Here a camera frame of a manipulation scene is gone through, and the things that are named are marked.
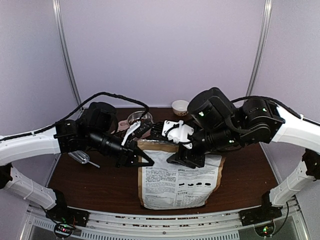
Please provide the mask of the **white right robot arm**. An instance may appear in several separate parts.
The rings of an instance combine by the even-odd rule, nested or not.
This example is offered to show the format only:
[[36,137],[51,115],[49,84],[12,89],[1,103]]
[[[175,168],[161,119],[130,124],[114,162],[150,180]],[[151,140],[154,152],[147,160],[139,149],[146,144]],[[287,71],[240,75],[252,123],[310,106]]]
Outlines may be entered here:
[[187,106],[196,126],[175,123],[165,127],[164,137],[179,145],[168,163],[201,168],[205,155],[222,154],[256,143],[288,143],[305,148],[295,170],[267,194],[256,210],[259,220],[268,220],[309,182],[320,178],[320,125],[296,113],[282,102],[265,96],[242,97],[236,107],[213,87],[196,95]]

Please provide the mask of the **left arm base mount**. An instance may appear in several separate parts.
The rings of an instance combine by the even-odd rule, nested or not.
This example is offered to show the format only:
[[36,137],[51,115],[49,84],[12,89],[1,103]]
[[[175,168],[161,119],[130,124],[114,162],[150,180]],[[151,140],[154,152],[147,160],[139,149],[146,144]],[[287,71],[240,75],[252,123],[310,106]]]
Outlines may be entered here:
[[66,239],[86,227],[90,213],[85,210],[67,207],[65,210],[45,210],[45,216],[53,223],[53,233],[59,239]]

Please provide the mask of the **pet food bag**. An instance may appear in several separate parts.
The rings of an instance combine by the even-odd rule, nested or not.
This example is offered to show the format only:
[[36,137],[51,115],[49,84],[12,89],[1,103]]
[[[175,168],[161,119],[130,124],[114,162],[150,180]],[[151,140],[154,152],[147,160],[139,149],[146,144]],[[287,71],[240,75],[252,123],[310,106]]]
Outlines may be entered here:
[[154,165],[138,169],[140,204],[150,210],[177,210],[204,206],[221,183],[226,158],[208,154],[201,168],[168,163],[178,151],[171,143],[139,140],[137,145]]

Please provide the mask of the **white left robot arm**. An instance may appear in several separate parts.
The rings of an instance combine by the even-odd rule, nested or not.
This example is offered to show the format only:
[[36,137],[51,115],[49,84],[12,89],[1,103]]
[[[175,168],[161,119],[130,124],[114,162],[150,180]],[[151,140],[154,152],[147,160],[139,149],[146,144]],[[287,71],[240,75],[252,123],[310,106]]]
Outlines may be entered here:
[[118,124],[116,108],[105,102],[92,102],[77,120],[66,119],[47,130],[26,132],[19,137],[6,136],[0,140],[0,187],[12,190],[24,199],[33,201],[52,212],[61,222],[72,218],[64,194],[46,188],[21,174],[12,162],[30,157],[76,153],[92,148],[105,156],[116,158],[116,166],[151,167],[154,161],[130,140],[140,128],[130,127],[124,138],[109,132]]

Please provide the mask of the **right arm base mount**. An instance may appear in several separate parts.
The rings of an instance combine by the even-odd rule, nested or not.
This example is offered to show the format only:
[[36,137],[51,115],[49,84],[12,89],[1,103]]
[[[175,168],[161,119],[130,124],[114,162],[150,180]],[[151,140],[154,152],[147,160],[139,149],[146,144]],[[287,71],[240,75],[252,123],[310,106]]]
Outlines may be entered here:
[[262,238],[271,237],[276,233],[274,220],[281,216],[282,208],[272,206],[258,206],[239,212],[242,226],[253,225],[255,233]]

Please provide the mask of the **metal food scoop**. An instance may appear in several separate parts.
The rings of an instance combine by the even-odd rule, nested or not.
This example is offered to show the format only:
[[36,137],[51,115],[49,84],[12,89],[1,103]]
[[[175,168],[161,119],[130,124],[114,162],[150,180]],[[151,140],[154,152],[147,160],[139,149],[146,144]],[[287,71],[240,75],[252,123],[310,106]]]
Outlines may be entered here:
[[68,155],[82,165],[91,164],[97,168],[100,168],[100,166],[98,164],[90,161],[90,156],[82,150],[76,150],[73,152],[69,152]]

